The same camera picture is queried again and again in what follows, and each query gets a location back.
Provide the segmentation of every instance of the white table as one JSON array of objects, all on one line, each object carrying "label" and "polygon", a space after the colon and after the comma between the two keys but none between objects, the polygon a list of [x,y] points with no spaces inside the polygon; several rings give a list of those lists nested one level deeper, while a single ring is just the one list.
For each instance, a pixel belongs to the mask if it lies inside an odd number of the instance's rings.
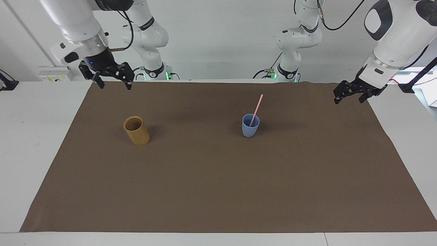
[{"label": "white table", "polygon": [[[16,233],[89,86],[83,81],[21,82],[15,91],[0,92],[0,245],[437,245],[437,232]],[[404,94],[394,85],[369,102],[437,217],[437,122],[415,95]]]}]

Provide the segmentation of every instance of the black cable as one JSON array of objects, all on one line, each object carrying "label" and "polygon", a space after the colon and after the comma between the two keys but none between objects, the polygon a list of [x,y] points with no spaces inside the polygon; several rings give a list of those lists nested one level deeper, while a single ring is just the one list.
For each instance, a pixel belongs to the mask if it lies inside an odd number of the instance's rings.
[{"label": "black cable", "polygon": [[177,76],[177,78],[180,80],[180,77],[179,77],[179,75],[177,74],[177,73],[170,73],[170,75],[176,75]]},{"label": "black cable", "polygon": [[129,22],[132,22],[132,21],[128,20],[124,15],[122,15],[120,11],[117,11],[117,12],[118,12],[118,13],[121,15],[121,17],[123,17],[125,20],[127,20],[127,21],[129,21]]},{"label": "black cable", "polygon": [[414,79],[412,79],[409,83],[407,84],[403,84],[401,86],[402,90],[404,92],[406,91],[411,91],[414,84],[417,83],[419,81],[419,79],[421,79],[425,74],[427,74],[431,69],[433,69],[433,67],[435,67],[437,65],[437,57],[434,58],[434,60],[432,60],[425,68],[422,69],[422,71],[420,71],[415,77]]},{"label": "black cable", "polygon": [[144,74],[137,74],[137,75],[135,76],[135,80],[137,80],[138,75],[142,75],[142,76],[144,76]]},{"label": "black cable", "polygon": [[[346,25],[346,23],[352,18],[352,16],[357,12],[357,10],[361,7],[361,5],[364,3],[365,0],[362,0],[360,2],[360,4],[355,8],[355,10],[352,12],[352,14],[346,19],[346,21],[341,24],[341,26],[337,27],[337,28],[329,28],[326,24],[325,24],[325,18],[323,17],[323,14],[321,15],[321,19],[322,19],[322,23],[325,26],[326,29],[330,30],[330,31],[336,31],[340,28],[342,28],[344,25]],[[319,0],[317,0],[317,7],[320,8],[322,10],[322,7],[320,6],[320,2]]]},{"label": "black cable", "polygon": [[276,58],[276,61],[273,63],[273,65],[270,67],[270,69],[273,68],[273,66],[276,64],[277,60],[279,60],[279,58],[282,56],[282,52],[279,54],[279,56]]},{"label": "black cable", "polygon": [[410,68],[412,65],[414,65],[420,58],[422,58],[422,56],[423,56],[423,54],[425,54],[425,52],[426,52],[426,50],[428,49],[428,47],[429,47],[430,45],[427,45],[423,50],[422,50],[422,53],[420,53],[420,55],[413,61],[413,63],[411,63],[410,65],[408,65],[408,66],[406,66],[406,67],[404,67],[403,69],[401,69],[401,70],[405,70],[405,69],[407,69],[407,68]]},{"label": "black cable", "polygon": [[259,72],[257,72],[256,74],[255,74],[255,76],[252,78],[252,79],[254,79],[254,78],[256,78],[260,73],[262,73],[262,72],[264,72],[264,69],[263,70],[260,70]]},{"label": "black cable", "polygon": [[126,20],[129,22],[129,26],[131,28],[131,42],[128,44],[128,46],[126,46],[126,48],[123,48],[123,50],[127,50],[129,49],[129,47],[132,45],[132,43],[134,42],[134,28],[132,27],[132,21],[129,18],[128,14],[126,13],[126,11],[123,11],[123,13],[126,15]]},{"label": "black cable", "polygon": [[143,67],[137,67],[137,68],[135,68],[134,70],[132,70],[132,72],[135,72],[135,71],[137,71],[137,70],[140,70],[140,69],[142,69]]},{"label": "black cable", "polygon": [[15,79],[14,78],[12,78],[12,76],[10,76],[7,72],[5,72],[3,69],[0,69],[0,71],[2,71],[4,74],[6,74],[7,76],[9,76],[11,79],[12,79],[12,81],[15,81]]},{"label": "black cable", "polygon": [[[279,54],[279,56],[276,58],[276,60],[274,61],[273,65],[270,67],[270,69],[272,69],[272,68],[275,66],[277,60],[279,60],[279,58],[282,56],[282,54],[283,54],[282,52]],[[257,72],[257,73],[255,74],[255,76],[254,76],[252,79],[256,78],[256,77],[257,77],[260,73],[262,73],[262,72],[266,72],[267,75],[269,74],[268,71],[266,71],[266,70],[261,70],[261,71]]]}]

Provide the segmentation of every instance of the red cable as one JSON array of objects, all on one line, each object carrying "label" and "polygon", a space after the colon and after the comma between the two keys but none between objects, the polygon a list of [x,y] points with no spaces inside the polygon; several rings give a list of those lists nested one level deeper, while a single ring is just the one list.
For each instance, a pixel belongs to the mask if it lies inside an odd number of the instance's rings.
[{"label": "red cable", "polygon": [[396,79],[389,79],[389,81],[394,81],[394,82],[396,82],[397,84],[399,84],[399,82],[398,82]]},{"label": "red cable", "polygon": [[426,83],[431,82],[431,81],[433,81],[433,80],[435,80],[435,79],[437,79],[437,77],[436,77],[436,78],[433,78],[432,80],[428,80],[428,81],[426,81],[426,82],[420,83],[420,84],[426,84]]}]

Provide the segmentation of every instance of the white wall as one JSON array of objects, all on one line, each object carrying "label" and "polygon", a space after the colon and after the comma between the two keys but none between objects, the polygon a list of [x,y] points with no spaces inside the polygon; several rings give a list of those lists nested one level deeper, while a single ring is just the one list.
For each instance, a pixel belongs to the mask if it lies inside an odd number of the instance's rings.
[{"label": "white wall", "polygon": [[[3,1],[10,3],[48,53],[53,43],[62,41],[58,27],[38,0]],[[354,78],[376,44],[363,27],[365,14],[376,1],[366,1],[339,31],[330,32],[321,27],[323,42],[301,51],[302,80],[339,82]],[[286,28],[298,26],[292,9],[293,0],[190,0],[189,3],[149,0],[148,3],[156,21],[170,35],[168,46],[160,49],[162,58],[182,79],[251,78],[258,70],[270,67],[280,53],[274,36]],[[327,24],[338,26],[356,5],[356,1],[326,1]],[[18,36],[20,28],[17,23],[5,27],[5,10],[1,10],[2,33],[8,28]],[[110,47],[124,47],[126,44],[120,37],[120,28],[126,20],[116,12],[96,11],[94,14],[103,29],[110,33]],[[34,76],[34,67],[47,65],[47,59],[41,55],[28,57],[29,51],[41,53],[31,39],[21,40],[22,44],[15,40],[2,34],[0,48],[4,50],[6,47],[10,54],[22,57],[22,63],[29,67],[29,71],[19,78],[29,80]],[[141,66],[141,59],[133,49],[114,53],[114,56],[119,63],[128,61],[133,68]],[[1,65],[16,71],[15,65]],[[75,75],[80,74],[77,62],[71,67]]]},{"label": "white wall", "polygon": [[20,81],[37,80],[37,66],[50,62],[8,6],[0,0],[0,68]]}]

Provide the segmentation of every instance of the electrical outlet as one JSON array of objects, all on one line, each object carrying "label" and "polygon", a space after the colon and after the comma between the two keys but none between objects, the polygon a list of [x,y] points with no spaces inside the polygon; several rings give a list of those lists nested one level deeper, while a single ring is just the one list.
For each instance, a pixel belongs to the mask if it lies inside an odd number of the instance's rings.
[{"label": "electrical outlet", "polygon": [[38,73],[38,78],[41,81],[49,81],[49,71],[41,71]]},{"label": "electrical outlet", "polygon": [[49,81],[60,81],[61,80],[59,78],[58,71],[50,71],[47,78],[49,79]]},{"label": "electrical outlet", "polygon": [[41,81],[73,81],[74,74],[70,71],[69,67],[56,66],[56,67],[38,67],[38,77]]},{"label": "electrical outlet", "polygon": [[172,72],[173,72],[173,69],[170,66],[167,66],[167,70],[166,70],[167,80],[172,80],[173,79],[173,75],[171,75]]},{"label": "electrical outlet", "polygon": [[74,75],[72,71],[58,71],[60,81],[73,81]]}]

